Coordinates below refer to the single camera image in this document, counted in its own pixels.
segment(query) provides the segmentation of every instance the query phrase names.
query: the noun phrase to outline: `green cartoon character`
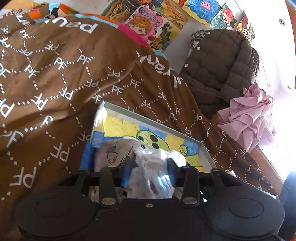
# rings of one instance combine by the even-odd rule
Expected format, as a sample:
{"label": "green cartoon character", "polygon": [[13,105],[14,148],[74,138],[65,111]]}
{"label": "green cartoon character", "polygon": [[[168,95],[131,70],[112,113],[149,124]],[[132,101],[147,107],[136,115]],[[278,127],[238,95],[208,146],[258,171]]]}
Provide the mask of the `green cartoon character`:
{"label": "green cartoon character", "polygon": [[143,144],[153,147],[154,149],[163,149],[165,151],[170,151],[170,148],[165,140],[155,135],[151,131],[139,131],[136,135],[136,138]]}
{"label": "green cartoon character", "polygon": [[180,152],[183,156],[185,156],[186,162],[188,162],[193,167],[202,167],[200,163],[200,158],[198,157],[198,153],[193,155],[188,155],[188,149],[185,145],[180,145]]}

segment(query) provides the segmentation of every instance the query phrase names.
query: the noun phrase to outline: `blond hair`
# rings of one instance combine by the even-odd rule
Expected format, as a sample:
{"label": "blond hair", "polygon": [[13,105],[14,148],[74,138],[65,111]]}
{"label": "blond hair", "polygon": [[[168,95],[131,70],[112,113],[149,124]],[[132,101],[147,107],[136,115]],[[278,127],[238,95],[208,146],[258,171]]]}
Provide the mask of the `blond hair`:
{"label": "blond hair", "polygon": [[152,27],[151,24],[150,24],[150,21],[147,18],[143,17],[143,16],[135,17],[128,24],[129,25],[134,24],[136,27],[144,28],[145,29],[145,34],[149,33],[149,31],[151,30],[151,27]]}

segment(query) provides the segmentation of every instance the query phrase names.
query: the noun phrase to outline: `blue painting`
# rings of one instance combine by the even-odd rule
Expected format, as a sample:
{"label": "blue painting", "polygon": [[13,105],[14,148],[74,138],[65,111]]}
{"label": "blue painting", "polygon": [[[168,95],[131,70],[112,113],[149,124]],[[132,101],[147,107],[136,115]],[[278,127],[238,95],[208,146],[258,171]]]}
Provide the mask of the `blue painting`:
{"label": "blue painting", "polygon": [[191,11],[195,12],[199,18],[211,23],[212,19],[218,14],[221,9],[216,0],[189,0],[187,6]]}

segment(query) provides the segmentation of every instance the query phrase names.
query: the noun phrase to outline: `circular black disc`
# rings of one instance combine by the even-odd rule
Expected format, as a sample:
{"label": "circular black disc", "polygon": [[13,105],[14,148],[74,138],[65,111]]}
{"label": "circular black disc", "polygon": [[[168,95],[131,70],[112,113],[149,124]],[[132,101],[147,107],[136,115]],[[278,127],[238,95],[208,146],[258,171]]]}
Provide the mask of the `circular black disc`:
{"label": "circular black disc", "polygon": [[280,202],[252,187],[222,188],[202,212],[214,230],[239,240],[276,234],[284,220]]}
{"label": "circular black disc", "polygon": [[87,196],[64,186],[28,196],[15,209],[18,226],[32,236],[43,238],[76,233],[94,215],[95,204]]}

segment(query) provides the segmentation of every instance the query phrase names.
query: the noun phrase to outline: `crumpled white fabric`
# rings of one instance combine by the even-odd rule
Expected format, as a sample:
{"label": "crumpled white fabric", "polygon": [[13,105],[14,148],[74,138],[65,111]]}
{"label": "crumpled white fabric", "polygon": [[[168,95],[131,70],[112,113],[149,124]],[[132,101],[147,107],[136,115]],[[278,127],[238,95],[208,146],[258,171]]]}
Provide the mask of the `crumpled white fabric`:
{"label": "crumpled white fabric", "polygon": [[140,149],[135,151],[136,163],[125,189],[127,198],[165,199],[172,198],[174,187],[168,176],[167,158],[172,158],[179,167],[186,165],[185,157],[177,151]]}

